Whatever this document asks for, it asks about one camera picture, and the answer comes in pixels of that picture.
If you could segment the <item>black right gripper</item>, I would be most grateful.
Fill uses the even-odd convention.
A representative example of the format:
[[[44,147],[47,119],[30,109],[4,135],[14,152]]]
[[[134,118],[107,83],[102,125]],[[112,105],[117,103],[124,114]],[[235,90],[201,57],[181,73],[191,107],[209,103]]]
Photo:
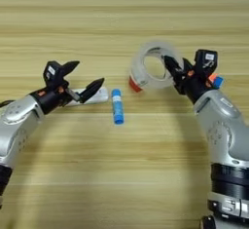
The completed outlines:
[[[186,95],[192,104],[206,92],[214,90],[209,80],[194,72],[193,65],[183,58],[184,69],[174,57],[165,56],[164,65],[174,80],[174,87],[180,95]]]

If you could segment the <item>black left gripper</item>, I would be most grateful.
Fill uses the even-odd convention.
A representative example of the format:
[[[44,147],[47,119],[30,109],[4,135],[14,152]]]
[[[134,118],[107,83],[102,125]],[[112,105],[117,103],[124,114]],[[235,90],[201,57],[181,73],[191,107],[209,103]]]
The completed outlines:
[[[68,61],[62,65],[62,76],[70,74],[78,65],[78,60]],[[75,100],[85,103],[93,97],[102,87],[104,78],[96,79],[86,86],[81,93],[76,93],[69,88],[69,83],[64,81],[59,84],[47,84],[45,88],[36,90],[30,95],[36,100],[45,115],[51,113],[59,106],[65,106]]]

